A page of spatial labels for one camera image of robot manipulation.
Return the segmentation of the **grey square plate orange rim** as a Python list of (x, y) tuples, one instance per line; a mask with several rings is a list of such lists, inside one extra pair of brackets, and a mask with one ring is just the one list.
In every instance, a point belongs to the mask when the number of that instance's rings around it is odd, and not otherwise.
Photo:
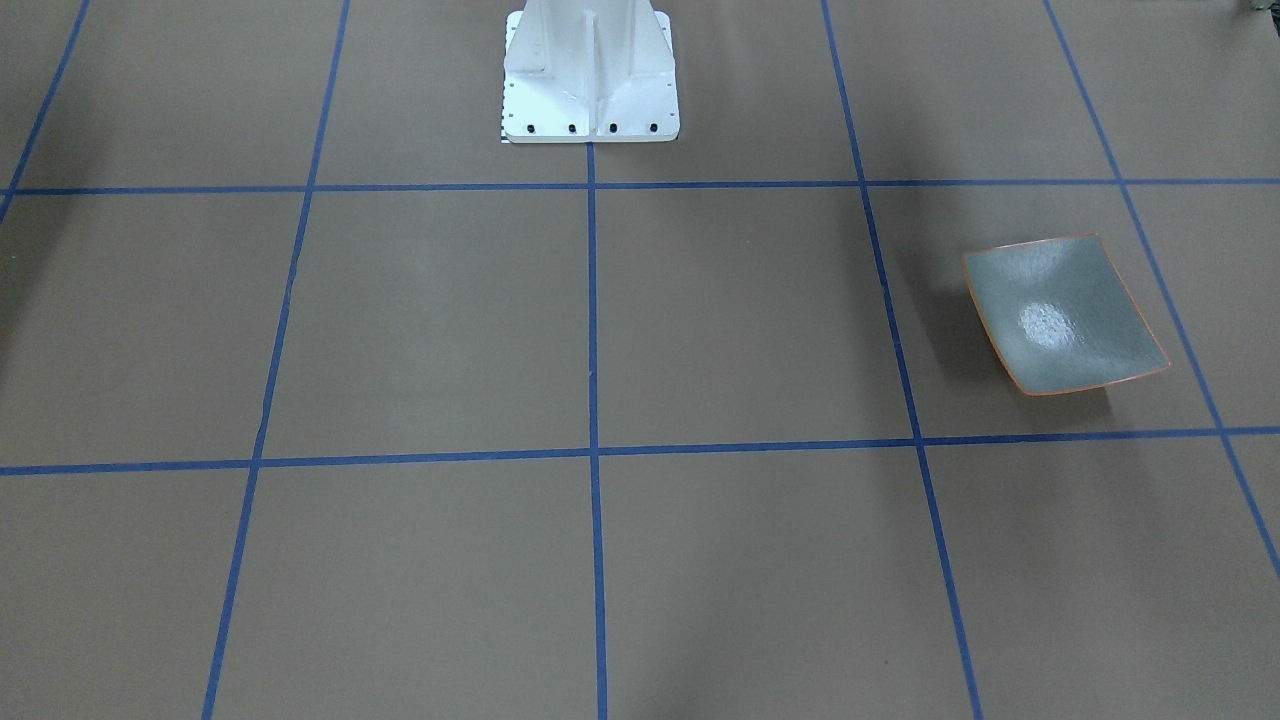
[(963, 255), (980, 324), (1018, 391), (1100, 389), (1171, 366), (1097, 233)]

